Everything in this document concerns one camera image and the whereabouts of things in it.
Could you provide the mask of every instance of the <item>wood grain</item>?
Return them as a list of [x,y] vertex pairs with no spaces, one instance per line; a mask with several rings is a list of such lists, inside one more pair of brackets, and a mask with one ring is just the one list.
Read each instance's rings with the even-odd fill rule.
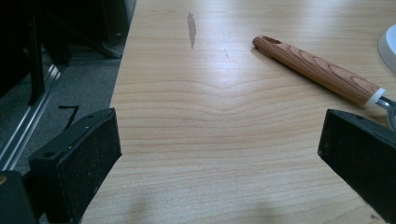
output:
[[[136,2],[111,106],[122,156],[82,223],[384,223],[317,154],[328,108],[387,125],[263,56],[260,34],[387,89],[396,2]],[[196,31],[191,48],[189,13]]]
[[253,45],[261,52],[358,105],[366,105],[380,87],[316,55],[260,35]]

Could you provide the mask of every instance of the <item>wooden tabletop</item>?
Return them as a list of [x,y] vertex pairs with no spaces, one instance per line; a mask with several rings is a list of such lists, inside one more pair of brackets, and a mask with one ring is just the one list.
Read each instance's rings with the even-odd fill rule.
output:
[[83,223],[384,223],[318,156],[328,108],[386,113],[254,49],[268,35],[387,90],[389,0],[138,0],[111,106],[122,156]]

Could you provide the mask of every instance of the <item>tool handle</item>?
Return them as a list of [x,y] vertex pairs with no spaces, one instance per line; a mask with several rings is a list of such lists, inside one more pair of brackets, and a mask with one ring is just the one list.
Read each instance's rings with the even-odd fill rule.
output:
[[363,77],[271,37],[257,36],[253,39],[253,45],[262,53],[358,105],[373,105],[385,92]]

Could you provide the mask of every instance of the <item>floor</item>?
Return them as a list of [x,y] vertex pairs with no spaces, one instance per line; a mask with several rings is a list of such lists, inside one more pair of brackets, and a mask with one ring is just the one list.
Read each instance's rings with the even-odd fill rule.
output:
[[[124,45],[125,39],[122,39],[107,48],[122,53]],[[110,106],[120,59],[104,58],[85,46],[69,49],[72,60],[68,66],[52,65],[43,50],[46,92],[34,106],[27,104],[31,91],[29,75],[0,98],[2,169],[6,167],[25,174],[29,170],[28,157],[34,151],[70,123]]]

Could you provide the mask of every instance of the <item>white object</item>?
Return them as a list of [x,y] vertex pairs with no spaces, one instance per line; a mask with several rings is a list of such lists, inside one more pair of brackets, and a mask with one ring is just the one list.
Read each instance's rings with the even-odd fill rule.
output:
[[365,106],[375,105],[375,103],[381,98],[384,94],[385,89],[379,88],[378,91],[374,93],[374,95],[366,102]]
[[385,64],[396,74],[396,24],[379,39],[378,52]]

